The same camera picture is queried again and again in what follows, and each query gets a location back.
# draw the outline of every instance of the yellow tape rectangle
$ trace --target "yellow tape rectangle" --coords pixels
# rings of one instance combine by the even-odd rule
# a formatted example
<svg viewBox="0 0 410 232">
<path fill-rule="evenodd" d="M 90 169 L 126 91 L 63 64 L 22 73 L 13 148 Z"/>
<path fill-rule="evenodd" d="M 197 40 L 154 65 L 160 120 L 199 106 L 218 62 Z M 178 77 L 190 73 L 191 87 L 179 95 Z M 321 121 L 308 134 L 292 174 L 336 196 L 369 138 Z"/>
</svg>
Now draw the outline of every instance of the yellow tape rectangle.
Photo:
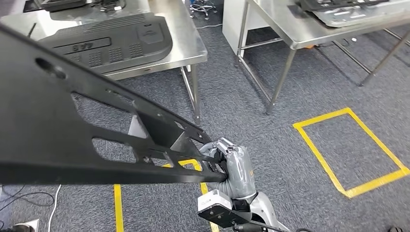
<svg viewBox="0 0 410 232">
<path fill-rule="evenodd" d="M 364 184 L 361 184 L 359 186 L 356 186 L 354 188 L 351 188 L 349 190 L 345 190 L 342 185 L 340 184 L 339 180 L 336 178 L 335 174 L 333 173 L 332 169 L 330 168 L 329 164 L 327 164 L 326 160 L 323 158 L 319 150 L 316 148 L 314 143 L 311 141 L 309 136 L 306 134 L 306 132 L 303 130 L 303 127 L 321 122 L 333 117 L 337 117 L 340 115 L 344 114 L 349 114 L 357 124 L 376 142 L 376 144 L 389 156 L 390 159 L 393 160 L 393 162 L 400 168 L 398 171 L 389 173 L 387 175 L 384 175 L 382 177 L 376 178 L 374 180 L 371 180 L 369 182 L 366 182 Z M 318 117 L 314 117 L 302 122 L 297 122 L 294 123 L 293 127 L 297 129 L 297 131 L 300 133 L 302 138 L 305 140 L 309 148 L 312 150 L 313 154 L 316 156 L 318 159 L 319 163 L 322 165 L 323 169 L 326 171 L 326 173 L 329 175 L 330 180 L 332 181 L 333 185 L 335 185 L 336 189 L 341 192 L 343 195 L 347 196 L 348 198 L 355 197 L 357 195 L 360 195 L 362 193 L 365 193 L 367 191 L 373 190 L 377 187 L 380 187 L 382 185 L 385 185 L 387 183 L 393 182 L 395 180 L 398 180 L 404 176 L 407 176 L 410 174 L 410 170 L 403 165 L 403 163 L 384 145 L 378 137 L 359 119 L 359 117 L 350 109 L 350 108 L 344 108 L 341 110 L 337 110 L 331 113 L 327 113 Z"/>
<path fill-rule="evenodd" d="M 195 170 L 202 171 L 201 165 L 195 159 L 182 160 L 179 162 L 179 164 L 181 166 L 192 164 Z M 166 164 L 166 165 L 163 165 L 163 167 L 171 168 L 171 165 Z M 205 194 L 208 192 L 208 187 L 206 186 L 206 183 L 201 183 L 200 187 L 201 187 L 202 194 Z M 117 232 L 124 232 L 124 225 L 123 225 L 124 222 L 123 222 L 123 217 L 122 217 L 121 186 L 118 184 L 114 185 L 114 207 L 115 207 Z M 212 222 L 209 222 L 209 223 L 211 225 L 212 232 L 219 232 L 219 227 L 217 224 L 214 224 Z"/>
</svg>

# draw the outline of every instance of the stainless steel table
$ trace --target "stainless steel table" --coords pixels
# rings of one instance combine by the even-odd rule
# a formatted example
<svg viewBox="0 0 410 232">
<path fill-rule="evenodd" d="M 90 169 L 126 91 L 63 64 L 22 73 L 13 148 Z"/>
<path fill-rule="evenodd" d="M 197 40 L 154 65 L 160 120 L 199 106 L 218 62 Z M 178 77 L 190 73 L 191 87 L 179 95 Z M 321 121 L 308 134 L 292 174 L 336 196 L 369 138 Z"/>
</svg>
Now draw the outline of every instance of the stainless steel table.
<svg viewBox="0 0 410 232">
<path fill-rule="evenodd" d="M 200 124 L 196 64 L 207 61 L 207 50 L 190 18 L 188 9 L 181 0 L 127 0 L 124 9 L 109 13 L 100 12 L 99 7 L 87 6 L 55 13 L 35 11 L 19 15 L 8 15 L 2 17 L 0 22 L 24 35 L 30 34 L 30 37 L 34 40 L 39 40 L 55 34 L 59 29 L 147 12 L 153 12 L 155 15 L 165 17 L 173 40 L 171 52 L 159 61 L 103 74 L 111 79 L 120 80 L 179 68 L 194 110 L 194 121 L 196 124 Z M 191 68 L 192 87 L 188 81 L 185 66 Z"/>
<path fill-rule="evenodd" d="M 291 67 L 293 57 L 297 49 L 305 48 L 312 45 L 318 45 L 325 42 L 334 42 L 339 48 L 342 49 L 350 58 L 360 65 L 365 71 L 369 73 L 369 76 L 361 83 L 364 85 L 367 83 L 380 68 L 387 62 L 387 60 L 397 51 L 397 49 L 410 37 L 410 31 L 403 38 L 394 34 L 388 29 L 389 27 L 395 27 L 410 23 L 410 14 L 402 14 L 397 17 L 390 17 L 383 20 L 373 20 L 363 24 L 358 24 L 344 28 L 330 28 L 325 26 L 321 21 L 312 17 L 310 14 L 302 11 L 302 9 L 296 5 L 296 0 L 245 0 L 245 7 L 242 16 L 241 32 L 238 43 L 237 57 L 238 62 L 242 63 L 245 69 L 250 73 L 252 79 L 256 82 L 259 88 L 262 90 L 266 98 L 270 101 L 267 108 L 267 113 L 272 110 L 274 106 L 286 75 Z M 252 7 L 266 23 L 279 35 L 280 38 L 275 38 L 269 41 L 255 43 L 251 45 L 243 46 L 244 30 L 247 21 L 248 8 Z M 360 63 L 345 47 L 336 42 L 337 39 L 343 39 L 352 37 L 355 35 L 365 34 L 372 31 L 384 29 L 389 34 L 398 38 L 400 42 L 392 49 L 389 54 L 380 62 L 380 64 L 374 69 L 370 70 L 364 64 Z M 266 87 L 263 85 L 259 77 L 251 70 L 249 64 L 243 59 L 243 50 L 252 47 L 257 47 L 265 44 L 271 44 L 284 41 L 289 46 L 289 55 L 286 60 L 285 67 L 281 73 L 278 84 L 275 88 L 275 92 L 272 97 L 269 96 Z"/>
</svg>

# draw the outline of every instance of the rectangular cutout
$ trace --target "rectangular cutout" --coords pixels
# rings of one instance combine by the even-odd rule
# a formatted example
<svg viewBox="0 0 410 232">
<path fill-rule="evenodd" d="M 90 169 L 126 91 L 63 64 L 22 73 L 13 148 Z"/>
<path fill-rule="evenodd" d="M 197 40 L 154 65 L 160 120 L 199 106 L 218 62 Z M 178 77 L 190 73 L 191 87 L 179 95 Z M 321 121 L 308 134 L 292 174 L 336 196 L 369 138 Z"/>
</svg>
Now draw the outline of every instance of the rectangular cutout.
<svg viewBox="0 0 410 232">
<path fill-rule="evenodd" d="M 89 124 L 128 134 L 133 114 L 78 93 L 71 94 L 78 114 Z"/>
<path fill-rule="evenodd" d="M 111 89 L 106 89 L 105 90 L 108 93 L 113 94 L 114 96 L 118 97 L 119 99 L 121 99 L 121 101 L 123 101 L 124 103 L 128 104 L 128 105 L 133 105 L 132 102 L 133 100 L 131 100 L 130 98 L 126 97 L 126 96 L 122 96 L 121 94 L 111 90 Z"/>
<path fill-rule="evenodd" d="M 100 138 L 93 138 L 92 144 L 97 153 L 105 160 L 124 163 L 135 163 L 137 161 L 131 146 Z"/>
<path fill-rule="evenodd" d="M 203 146 L 202 143 L 200 143 L 200 142 L 198 142 L 198 141 L 196 141 L 196 140 L 194 140 L 194 139 L 191 139 L 191 141 L 192 141 L 192 143 L 195 145 L 195 147 L 196 147 L 198 150 Z"/>
<path fill-rule="evenodd" d="M 179 123 L 177 121 L 174 121 L 174 122 L 180 129 L 185 130 L 185 128 L 181 125 L 181 123 Z"/>
<path fill-rule="evenodd" d="M 169 161 L 165 157 L 163 159 L 159 159 L 159 158 L 144 156 L 142 161 L 147 163 L 147 164 L 155 165 L 155 166 L 158 166 L 158 167 L 162 167 L 162 166 L 169 163 Z"/>
</svg>

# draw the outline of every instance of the white cable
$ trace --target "white cable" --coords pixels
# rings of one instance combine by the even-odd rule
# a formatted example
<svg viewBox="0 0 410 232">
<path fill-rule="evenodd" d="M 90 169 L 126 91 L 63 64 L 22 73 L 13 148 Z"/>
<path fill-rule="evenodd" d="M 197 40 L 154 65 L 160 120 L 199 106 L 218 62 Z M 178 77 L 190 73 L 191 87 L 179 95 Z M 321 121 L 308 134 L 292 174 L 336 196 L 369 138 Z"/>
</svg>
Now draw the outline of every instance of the white cable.
<svg viewBox="0 0 410 232">
<path fill-rule="evenodd" d="M 61 185 L 59 185 L 59 188 L 57 189 L 57 192 L 56 192 L 56 196 L 54 197 L 54 208 L 53 208 L 53 211 L 51 212 L 50 219 L 48 220 L 48 232 L 50 232 L 51 219 L 53 218 L 54 212 L 56 211 L 56 208 L 57 208 L 57 196 L 59 194 L 60 188 L 61 188 Z"/>
<path fill-rule="evenodd" d="M 208 25 L 208 26 L 200 27 L 200 28 L 196 28 L 196 29 L 214 28 L 214 27 L 219 27 L 219 26 L 222 26 L 222 23 L 221 23 L 221 24 L 217 24 L 217 25 Z"/>
</svg>

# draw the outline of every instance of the rolling stool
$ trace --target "rolling stool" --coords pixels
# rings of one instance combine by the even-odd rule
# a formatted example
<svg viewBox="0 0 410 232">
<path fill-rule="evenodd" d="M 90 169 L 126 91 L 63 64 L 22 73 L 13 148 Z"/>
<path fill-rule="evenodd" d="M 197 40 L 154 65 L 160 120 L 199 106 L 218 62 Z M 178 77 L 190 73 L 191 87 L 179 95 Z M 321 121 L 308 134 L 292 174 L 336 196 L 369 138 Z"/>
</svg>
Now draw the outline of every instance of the rolling stool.
<svg viewBox="0 0 410 232">
<path fill-rule="evenodd" d="M 215 4 L 210 0 L 191 0 L 190 10 L 192 13 L 195 11 L 205 13 L 205 20 L 209 19 L 208 11 L 213 10 L 214 13 L 218 12 Z"/>
</svg>

